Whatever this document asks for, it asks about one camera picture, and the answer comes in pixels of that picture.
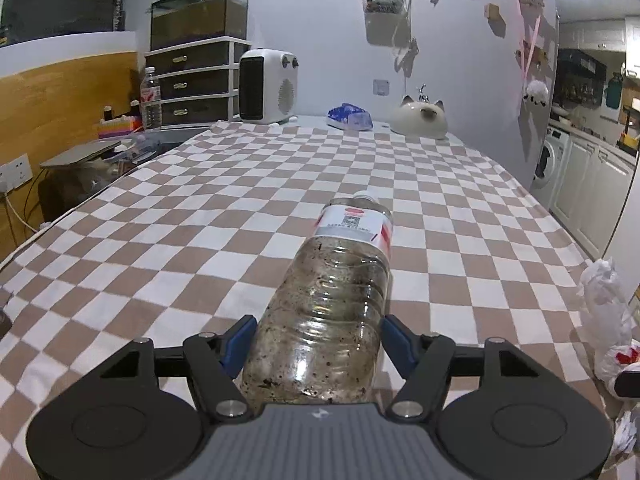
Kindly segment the clear plastic bottle red label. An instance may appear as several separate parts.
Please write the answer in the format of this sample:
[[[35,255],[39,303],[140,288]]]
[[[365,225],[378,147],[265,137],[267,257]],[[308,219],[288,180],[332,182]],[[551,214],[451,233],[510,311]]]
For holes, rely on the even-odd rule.
[[[241,377],[252,408],[370,399],[393,232],[368,192],[323,207],[258,323]]]

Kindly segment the white plush wall toy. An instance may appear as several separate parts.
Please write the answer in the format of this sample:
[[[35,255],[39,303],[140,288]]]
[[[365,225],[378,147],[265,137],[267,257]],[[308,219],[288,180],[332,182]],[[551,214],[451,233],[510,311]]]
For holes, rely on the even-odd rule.
[[[532,79],[526,84],[523,100],[536,106],[547,107],[550,103],[548,86],[542,80]]]

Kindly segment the white washing machine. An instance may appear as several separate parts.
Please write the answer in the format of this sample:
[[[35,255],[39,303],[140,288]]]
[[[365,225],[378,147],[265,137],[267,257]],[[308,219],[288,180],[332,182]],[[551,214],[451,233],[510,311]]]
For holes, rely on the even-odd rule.
[[[558,194],[569,145],[570,135],[566,131],[553,126],[547,128],[530,188],[530,192],[544,209],[550,209]]]

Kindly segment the white cat face heater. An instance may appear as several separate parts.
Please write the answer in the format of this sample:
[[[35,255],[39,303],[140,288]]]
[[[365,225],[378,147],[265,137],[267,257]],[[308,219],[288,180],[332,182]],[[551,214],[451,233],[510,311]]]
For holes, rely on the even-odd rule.
[[[294,116],[299,62],[295,54],[272,49],[245,52],[239,64],[239,115],[268,125]]]

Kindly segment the rainbow striped box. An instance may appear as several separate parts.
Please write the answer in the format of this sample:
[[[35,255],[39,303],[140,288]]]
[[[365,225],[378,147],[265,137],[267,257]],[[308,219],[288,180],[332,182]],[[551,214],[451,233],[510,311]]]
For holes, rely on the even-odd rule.
[[[142,129],[142,120],[137,116],[122,116],[110,120],[101,119],[96,125],[99,139],[129,136]]]

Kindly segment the brown white checkered tablecloth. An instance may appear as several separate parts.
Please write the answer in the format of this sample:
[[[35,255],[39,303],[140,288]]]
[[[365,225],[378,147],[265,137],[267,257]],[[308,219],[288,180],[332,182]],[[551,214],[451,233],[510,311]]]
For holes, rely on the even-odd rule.
[[[33,236],[1,272],[1,474],[31,479],[26,428],[128,341],[160,347],[261,316],[323,206],[393,214],[390,310],[459,344],[513,342],[615,416],[592,372],[577,245],[498,162],[386,129],[217,122]]]

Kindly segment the grey laptop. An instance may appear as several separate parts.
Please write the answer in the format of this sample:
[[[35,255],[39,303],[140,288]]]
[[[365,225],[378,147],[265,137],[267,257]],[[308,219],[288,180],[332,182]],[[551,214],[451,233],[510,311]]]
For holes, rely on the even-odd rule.
[[[78,144],[68,150],[45,160],[40,164],[41,169],[53,169],[88,162],[97,159],[103,153],[119,144],[119,140],[96,140],[85,144]]]

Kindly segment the white wall power socket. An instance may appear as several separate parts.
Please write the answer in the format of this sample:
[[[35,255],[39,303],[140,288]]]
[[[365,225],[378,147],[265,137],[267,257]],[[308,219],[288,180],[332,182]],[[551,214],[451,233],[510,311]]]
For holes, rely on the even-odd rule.
[[[6,164],[1,164],[0,169],[1,181],[6,184],[8,192],[32,180],[32,167],[27,154],[18,156]]]

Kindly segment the white plastic bag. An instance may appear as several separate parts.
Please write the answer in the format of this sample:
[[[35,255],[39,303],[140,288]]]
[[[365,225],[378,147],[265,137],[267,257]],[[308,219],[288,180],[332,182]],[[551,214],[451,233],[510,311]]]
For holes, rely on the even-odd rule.
[[[594,374],[618,398],[616,377],[625,370],[639,370],[639,339],[634,336],[637,323],[613,261],[591,263],[582,272],[577,295],[582,331],[593,350]]]

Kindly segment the cat shaped white lamp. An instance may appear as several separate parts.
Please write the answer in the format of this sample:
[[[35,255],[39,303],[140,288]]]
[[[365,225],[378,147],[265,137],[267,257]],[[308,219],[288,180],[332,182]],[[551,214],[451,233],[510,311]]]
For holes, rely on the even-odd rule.
[[[390,130],[404,136],[422,136],[442,140],[448,133],[444,102],[435,103],[414,100],[405,96],[400,107],[390,115]]]

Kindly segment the small water bottle red label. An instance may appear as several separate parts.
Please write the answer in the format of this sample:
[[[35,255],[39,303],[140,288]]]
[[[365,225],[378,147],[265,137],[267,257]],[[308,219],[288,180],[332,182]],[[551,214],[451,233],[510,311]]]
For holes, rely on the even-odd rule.
[[[160,80],[154,66],[146,66],[140,87],[140,110],[143,128],[152,130],[162,125],[162,104],[160,101]]]

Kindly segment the white dark drawer cabinet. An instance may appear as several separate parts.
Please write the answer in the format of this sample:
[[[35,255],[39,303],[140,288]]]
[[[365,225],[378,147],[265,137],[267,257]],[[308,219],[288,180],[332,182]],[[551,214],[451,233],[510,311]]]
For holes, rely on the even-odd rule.
[[[239,114],[239,66],[250,42],[222,36],[152,50],[145,64],[160,82],[162,125],[212,124]]]

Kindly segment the wall mounted clear organizer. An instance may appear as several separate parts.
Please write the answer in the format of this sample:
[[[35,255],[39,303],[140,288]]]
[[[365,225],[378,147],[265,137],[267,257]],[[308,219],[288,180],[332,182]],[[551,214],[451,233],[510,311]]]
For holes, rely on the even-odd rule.
[[[404,0],[363,0],[364,28],[372,46],[404,48],[411,28]]]

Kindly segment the glass fish tank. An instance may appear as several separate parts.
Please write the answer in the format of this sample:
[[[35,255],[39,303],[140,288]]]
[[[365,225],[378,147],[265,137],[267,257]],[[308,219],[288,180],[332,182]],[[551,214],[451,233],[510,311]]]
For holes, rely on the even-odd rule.
[[[228,36],[245,39],[248,0],[157,0],[151,6],[152,50]]]

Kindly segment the white kitchen cabinets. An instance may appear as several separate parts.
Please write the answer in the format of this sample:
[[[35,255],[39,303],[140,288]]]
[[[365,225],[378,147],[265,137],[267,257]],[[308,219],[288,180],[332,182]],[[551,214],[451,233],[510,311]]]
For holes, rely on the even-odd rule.
[[[637,159],[560,122],[552,120],[550,127],[568,135],[551,212],[591,258],[601,258],[620,222]]]

